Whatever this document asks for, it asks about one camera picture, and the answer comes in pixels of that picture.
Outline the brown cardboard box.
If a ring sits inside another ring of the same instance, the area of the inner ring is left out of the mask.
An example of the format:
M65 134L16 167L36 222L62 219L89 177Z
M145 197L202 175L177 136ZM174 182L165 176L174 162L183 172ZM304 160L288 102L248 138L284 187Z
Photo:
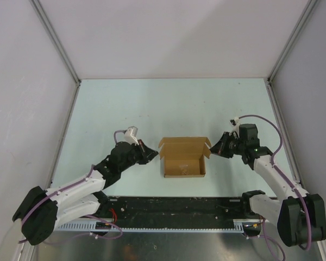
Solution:
M165 178L197 178L206 174L211 142L207 137L164 137L159 143L159 156ZM179 165L188 164L188 175L180 175Z

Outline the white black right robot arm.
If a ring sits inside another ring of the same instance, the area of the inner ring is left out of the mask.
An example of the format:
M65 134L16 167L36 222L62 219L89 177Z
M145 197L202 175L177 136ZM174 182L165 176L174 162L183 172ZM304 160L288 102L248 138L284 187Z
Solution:
M243 163L256 172L272 189L276 198L269 198L261 190L243 193L240 213L246 218L260 215L276 226L282 242L288 246L309 247L312 242L326 239L324 200L310 194L282 172L274 160L274 153L260 145L255 124L240 124L224 132L211 148L211 153L223 158L240 156Z

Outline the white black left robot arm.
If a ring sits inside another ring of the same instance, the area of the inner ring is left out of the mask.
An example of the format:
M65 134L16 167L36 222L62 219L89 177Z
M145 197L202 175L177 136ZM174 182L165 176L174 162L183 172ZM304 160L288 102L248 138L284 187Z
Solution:
M158 154L142 140L137 144L121 141L100 163L91 166L87 174L75 181L46 190L40 186L30 189L12 219L21 220L24 241L38 245L65 223L89 215L104 217L111 208L104 189L119 181L128 168L146 165Z

